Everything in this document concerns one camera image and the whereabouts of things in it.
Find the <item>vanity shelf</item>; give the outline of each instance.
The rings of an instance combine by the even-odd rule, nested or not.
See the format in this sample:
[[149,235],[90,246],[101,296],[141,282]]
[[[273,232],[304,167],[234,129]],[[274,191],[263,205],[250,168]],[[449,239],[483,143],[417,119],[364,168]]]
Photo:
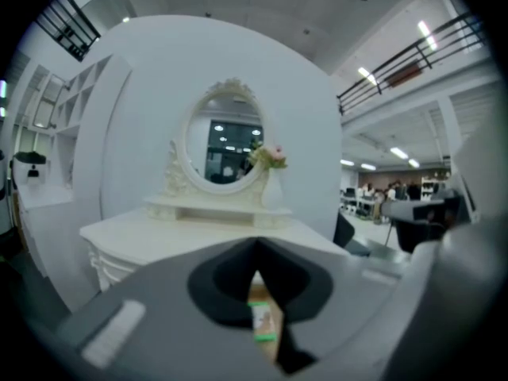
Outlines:
[[267,210],[249,204],[217,202],[202,197],[171,197],[163,194],[146,198],[148,216],[167,221],[206,220],[246,225],[258,229],[287,227],[291,211],[286,208]]

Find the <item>white vase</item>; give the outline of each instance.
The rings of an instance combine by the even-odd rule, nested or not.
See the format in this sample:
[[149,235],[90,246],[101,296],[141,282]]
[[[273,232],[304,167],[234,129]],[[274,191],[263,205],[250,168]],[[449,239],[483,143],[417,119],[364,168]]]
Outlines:
[[277,210],[283,206],[283,190],[278,169],[268,169],[268,180],[261,195],[261,204],[268,210]]

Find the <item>flower bouquet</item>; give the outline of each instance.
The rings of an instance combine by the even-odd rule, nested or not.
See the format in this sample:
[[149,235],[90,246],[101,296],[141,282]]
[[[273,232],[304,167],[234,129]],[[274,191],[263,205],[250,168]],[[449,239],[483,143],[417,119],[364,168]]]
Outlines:
[[270,148],[266,145],[255,145],[248,155],[248,162],[254,166],[258,161],[263,164],[264,169],[282,169],[287,167],[286,157],[280,145],[277,145],[275,148]]

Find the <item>balcony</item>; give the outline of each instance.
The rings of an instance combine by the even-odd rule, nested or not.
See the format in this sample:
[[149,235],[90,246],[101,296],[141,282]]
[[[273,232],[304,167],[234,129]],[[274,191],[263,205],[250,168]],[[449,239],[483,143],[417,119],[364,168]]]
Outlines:
[[51,0],[36,23],[78,61],[100,37],[74,0]]
[[349,115],[370,99],[432,71],[448,58],[485,45],[482,22],[470,13],[448,21],[417,40],[337,96],[339,111]]

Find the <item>ornate mirror frame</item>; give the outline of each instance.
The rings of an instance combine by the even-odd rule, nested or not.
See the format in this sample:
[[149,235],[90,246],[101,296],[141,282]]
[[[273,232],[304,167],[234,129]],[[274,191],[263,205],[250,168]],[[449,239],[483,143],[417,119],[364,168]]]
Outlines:
[[246,187],[252,185],[263,173],[264,169],[260,163],[257,163],[254,168],[242,179],[226,184],[212,183],[196,172],[192,168],[189,156],[187,155],[187,133],[191,125],[194,115],[202,109],[202,107],[212,98],[219,94],[235,94],[241,96],[247,103],[249,103],[257,113],[260,115],[261,125],[263,126],[264,139],[263,143],[272,146],[274,144],[271,126],[268,123],[268,117],[264,108],[260,105],[252,90],[238,78],[227,79],[224,82],[215,83],[206,93],[202,96],[196,104],[194,104],[189,111],[187,111],[186,118],[183,123],[183,128],[175,142],[176,155],[178,156],[180,165],[187,178],[202,191],[211,194],[233,194],[242,191]]

